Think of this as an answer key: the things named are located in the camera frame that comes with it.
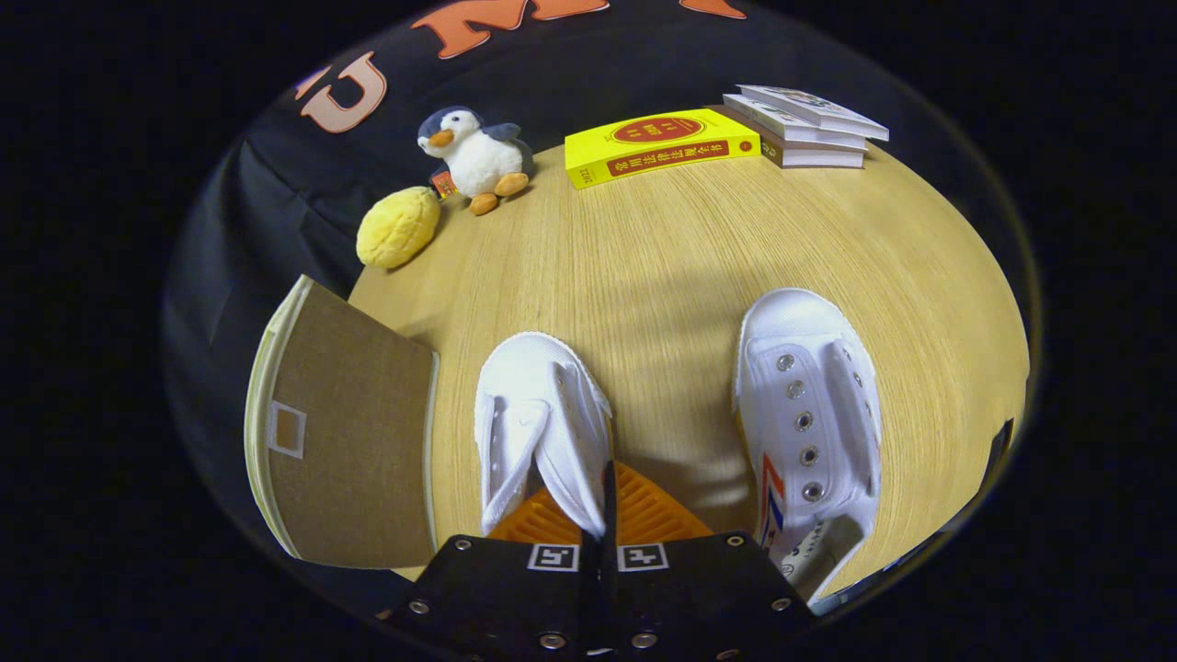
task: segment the wooden table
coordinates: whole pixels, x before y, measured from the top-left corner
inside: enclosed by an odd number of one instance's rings
[[[977,492],[993,436],[1020,424],[1026,337],[993,256],[906,166],[872,146],[864,170],[744,158],[576,191],[563,147],[536,160],[532,186],[487,216],[447,199],[433,243],[401,269],[366,269],[350,299],[441,357],[438,541],[480,532],[474,390],[491,350],[525,330],[584,359],[613,406],[618,459],[713,530],[751,529],[732,362],[744,312],[784,286],[842,307],[878,370],[876,529],[826,593],[893,562]]]

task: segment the orange part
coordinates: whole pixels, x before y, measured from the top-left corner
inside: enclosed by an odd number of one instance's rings
[[[636,470],[617,468],[617,544],[649,544],[710,536],[706,527],[674,497]],[[525,501],[487,536],[493,539],[579,544],[580,528],[556,504],[547,488]]]
[[[710,536],[711,529],[666,490],[620,462],[617,468],[617,544]]]

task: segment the penguin plush toy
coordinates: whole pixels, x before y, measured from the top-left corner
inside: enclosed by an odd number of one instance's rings
[[[470,198],[470,211],[481,216],[505,198],[523,191],[536,174],[531,148],[516,137],[519,126],[486,126],[478,113],[465,106],[443,108],[421,124],[417,145],[426,154],[443,159],[458,192]]]

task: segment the yellow plush toy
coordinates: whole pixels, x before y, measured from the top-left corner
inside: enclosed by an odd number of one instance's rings
[[[440,216],[441,204],[431,188],[397,191],[364,214],[355,236],[355,254],[367,265],[400,266],[433,239]]]

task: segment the black background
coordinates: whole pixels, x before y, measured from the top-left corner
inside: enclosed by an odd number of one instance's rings
[[[7,658],[399,658],[218,511],[167,415],[157,306],[179,224],[234,135],[326,55],[419,5],[5,9],[18,185],[5,197]],[[1171,572],[1152,550],[1172,536],[1149,525],[1164,502],[1144,496],[1172,484],[1150,458],[1171,435],[1141,413],[1172,391],[1159,363],[1172,12],[783,9],[898,74],[980,146],[1033,234],[1049,315],[1044,397],[998,494],[915,576],[790,654],[1171,654],[1172,609],[1156,602]],[[1157,369],[1137,376],[1132,362]]]

